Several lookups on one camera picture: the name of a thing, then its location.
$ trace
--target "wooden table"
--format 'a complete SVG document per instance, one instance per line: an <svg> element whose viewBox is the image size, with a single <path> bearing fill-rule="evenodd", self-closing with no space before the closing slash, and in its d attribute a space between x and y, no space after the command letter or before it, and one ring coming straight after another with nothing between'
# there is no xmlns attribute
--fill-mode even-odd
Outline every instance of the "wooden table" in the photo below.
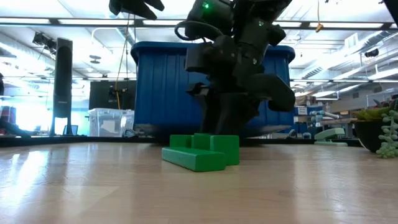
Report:
<svg viewBox="0 0 398 224"><path fill-rule="evenodd" d="M0 223L398 223L398 160L363 148L268 145L194 173L150 144L0 151Z"/></svg>

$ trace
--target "green plastic block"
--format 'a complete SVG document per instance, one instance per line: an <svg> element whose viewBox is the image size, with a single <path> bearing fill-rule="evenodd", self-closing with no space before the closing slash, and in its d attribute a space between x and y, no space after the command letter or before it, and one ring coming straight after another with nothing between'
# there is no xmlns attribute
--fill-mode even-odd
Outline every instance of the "green plastic block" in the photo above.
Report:
<svg viewBox="0 0 398 224"><path fill-rule="evenodd" d="M239 136L212 136L210 150L224 153L227 166L239 164Z"/></svg>
<svg viewBox="0 0 398 224"><path fill-rule="evenodd" d="M170 147L191 147L190 135L171 135L170 136Z"/></svg>
<svg viewBox="0 0 398 224"><path fill-rule="evenodd" d="M209 134L195 134L192 136L193 149L210 150L210 135Z"/></svg>
<svg viewBox="0 0 398 224"><path fill-rule="evenodd" d="M211 152L184 147L164 147L162 158L165 161L185 167L195 172L224 170L225 155L220 152Z"/></svg>

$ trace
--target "black speaker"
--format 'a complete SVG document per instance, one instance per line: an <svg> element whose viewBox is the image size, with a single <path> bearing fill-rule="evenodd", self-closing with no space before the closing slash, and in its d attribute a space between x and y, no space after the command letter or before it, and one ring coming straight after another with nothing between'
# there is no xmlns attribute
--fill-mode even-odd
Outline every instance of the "black speaker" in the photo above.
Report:
<svg viewBox="0 0 398 224"><path fill-rule="evenodd" d="M53 122L50 135L55 135L55 118L68 118L67 134L72 134L72 50L73 42L57 39L57 58L55 61Z"/></svg>

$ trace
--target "blue bin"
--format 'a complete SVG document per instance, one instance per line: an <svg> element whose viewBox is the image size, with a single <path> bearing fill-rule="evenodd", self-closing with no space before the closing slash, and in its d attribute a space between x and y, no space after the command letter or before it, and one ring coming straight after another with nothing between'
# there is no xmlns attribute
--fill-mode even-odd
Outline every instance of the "blue bin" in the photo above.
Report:
<svg viewBox="0 0 398 224"><path fill-rule="evenodd" d="M192 134L199 130L203 117L199 104L185 91L189 84L208 83L206 75L186 72L185 56L196 44L139 42L131 55L138 65L134 129L155 137ZM269 47L263 65L266 73L276 73L289 84L291 47ZM244 137L262 136L293 125L294 112L280 113L261 103L260 115L248 122Z"/></svg>

